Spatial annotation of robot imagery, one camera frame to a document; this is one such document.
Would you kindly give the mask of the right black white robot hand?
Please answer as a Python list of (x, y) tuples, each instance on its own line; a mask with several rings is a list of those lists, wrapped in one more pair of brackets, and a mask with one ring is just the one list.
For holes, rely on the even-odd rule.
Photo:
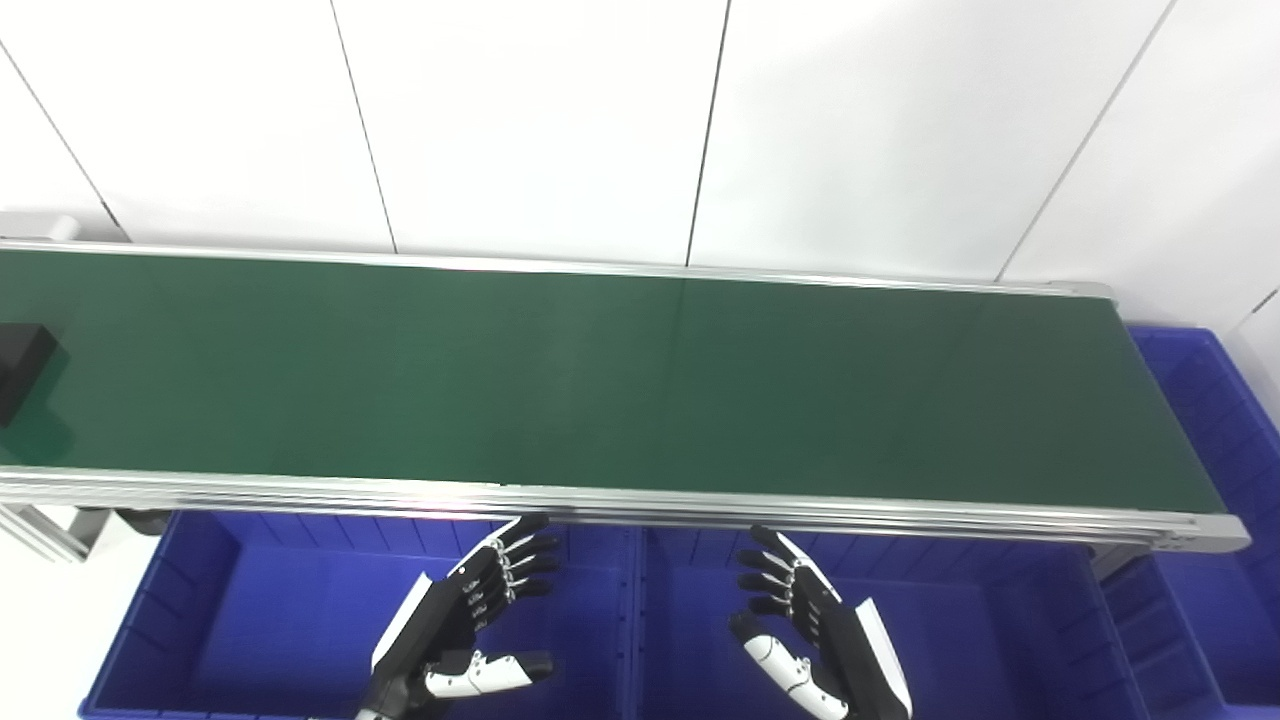
[(873, 598), (847, 605), (799, 544), (749, 529), (737, 579), (750, 596), (728, 628), (753, 662), (813, 719), (910, 719), (905, 671)]

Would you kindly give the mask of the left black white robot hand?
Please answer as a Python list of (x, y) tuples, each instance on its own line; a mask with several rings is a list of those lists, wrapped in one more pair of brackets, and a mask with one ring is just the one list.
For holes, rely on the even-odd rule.
[(544, 512), (479, 541), (444, 577), (421, 575), (372, 652), (357, 719), (442, 719), (461, 700), (535, 685), (556, 670), (547, 651), (488, 655), (477, 634), (516, 601), (549, 594), (558, 538)]

